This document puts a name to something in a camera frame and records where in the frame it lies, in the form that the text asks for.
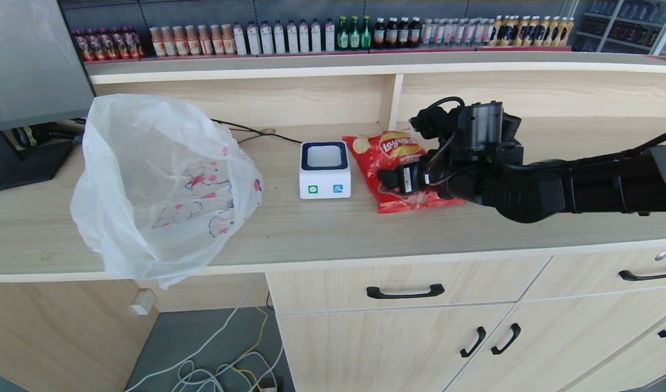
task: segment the counter top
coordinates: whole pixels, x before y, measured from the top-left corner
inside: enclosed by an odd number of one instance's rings
[[[278,127],[303,140],[379,131],[376,124]],[[519,137],[525,162],[533,162],[619,151],[664,131],[666,119],[534,118],[524,119]],[[237,139],[249,136],[241,133]],[[204,274],[620,250],[666,238],[666,213],[561,214],[533,225],[470,204],[379,215],[354,161],[352,198],[301,201],[298,146],[261,137],[242,147],[263,173],[263,204]],[[0,282],[114,278],[102,272],[101,256],[85,246],[70,217],[83,169],[77,148],[52,181],[0,192]]]
[[[437,52],[169,59],[87,65],[87,72],[94,84],[502,70],[593,70],[666,74],[666,61],[617,53]]]

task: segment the green bottle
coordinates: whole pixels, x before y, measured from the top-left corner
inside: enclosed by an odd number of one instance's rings
[[[358,32],[358,22],[357,16],[353,15],[353,23],[350,24],[350,29],[348,30],[348,35],[350,37],[350,49],[358,50],[360,49],[360,32]]]
[[[369,15],[365,15],[360,29],[360,40],[362,49],[369,49],[372,43],[372,35],[369,32]]]
[[[338,37],[336,37],[336,43],[338,44],[338,49],[346,50],[348,49],[348,29],[347,29],[347,20],[348,18],[341,16],[340,22],[338,22]]]

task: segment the robotic arm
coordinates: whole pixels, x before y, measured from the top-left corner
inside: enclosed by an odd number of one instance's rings
[[[450,101],[458,107],[447,113],[440,105]],[[377,175],[388,189],[430,189],[441,198],[494,207],[520,223],[559,212],[666,211],[666,145],[659,145],[666,133],[616,154],[522,164],[524,148],[515,139],[521,121],[505,113],[502,102],[466,106],[446,97],[410,119],[440,148]]]

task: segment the black monitor stand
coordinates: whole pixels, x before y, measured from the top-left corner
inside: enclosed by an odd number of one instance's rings
[[[52,179],[70,151],[70,141],[18,151],[0,131],[0,191]]]

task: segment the wooden shelf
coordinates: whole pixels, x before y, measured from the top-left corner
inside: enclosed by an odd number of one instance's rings
[[[305,141],[380,131],[376,124],[277,129]],[[666,119],[660,118],[529,118],[519,135],[525,161],[533,162],[619,151],[664,131]],[[534,225],[514,223],[491,208],[471,204],[379,215],[354,160],[352,198],[302,201],[297,145],[261,137],[242,147],[263,173],[263,204],[204,274],[513,258],[572,253],[579,248],[558,248],[606,243],[621,244],[582,251],[621,250],[636,246],[629,241],[666,238],[666,213],[647,218],[562,214]],[[101,256],[87,248],[70,218],[70,198],[83,169],[82,152],[76,148],[54,180],[0,192],[0,282],[114,278],[102,272]]]

